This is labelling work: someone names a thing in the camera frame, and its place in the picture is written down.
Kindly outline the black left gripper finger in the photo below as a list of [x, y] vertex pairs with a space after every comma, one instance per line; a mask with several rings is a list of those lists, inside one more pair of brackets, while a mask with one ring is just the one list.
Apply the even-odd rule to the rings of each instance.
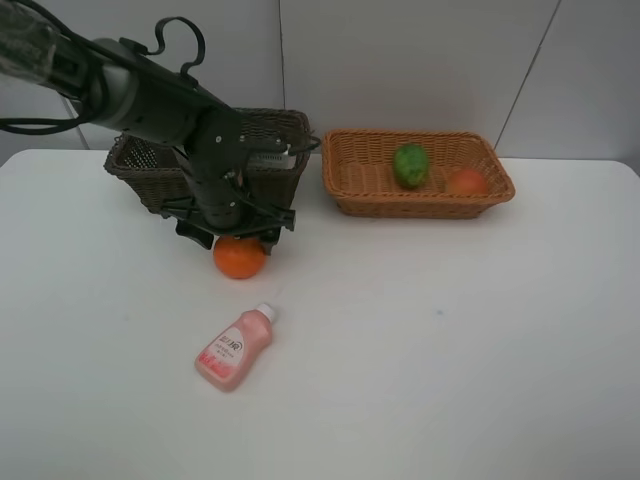
[[267, 256], [270, 256], [272, 254], [272, 250], [278, 244], [279, 239], [279, 228], [263, 231], [258, 236], [259, 243]]
[[178, 220], [175, 228], [177, 235], [188, 238], [204, 249], [211, 249], [215, 236], [191, 223]]

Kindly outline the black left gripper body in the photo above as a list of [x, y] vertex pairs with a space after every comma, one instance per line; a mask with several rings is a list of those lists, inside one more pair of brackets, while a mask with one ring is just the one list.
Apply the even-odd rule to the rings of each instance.
[[293, 231], [296, 221], [293, 210], [272, 204], [232, 200], [200, 207], [194, 197], [166, 200], [160, 214], [191, 223], [214, 236], [232, 237], [258, 237], [261, 232], [275, 228]]

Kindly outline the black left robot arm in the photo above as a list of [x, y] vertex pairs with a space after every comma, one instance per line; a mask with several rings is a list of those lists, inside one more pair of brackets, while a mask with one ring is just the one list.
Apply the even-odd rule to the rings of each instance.
[[305, 130], [255, 109], [234, 108], [203, 88], [185, 63], [172, 72], [129, 39], [91, 41], [33, 1], [1, 5], [1, 71], [66, 98], [72, 118], [5, 118], [4, 132], [54, 135], [94, 124], [174, 150], [188, 192], [158, 207], [176, 231], [205, 248], [218, 236], [275, 246], [294, 212], [254, 191], [249, 163], [301, 152]]

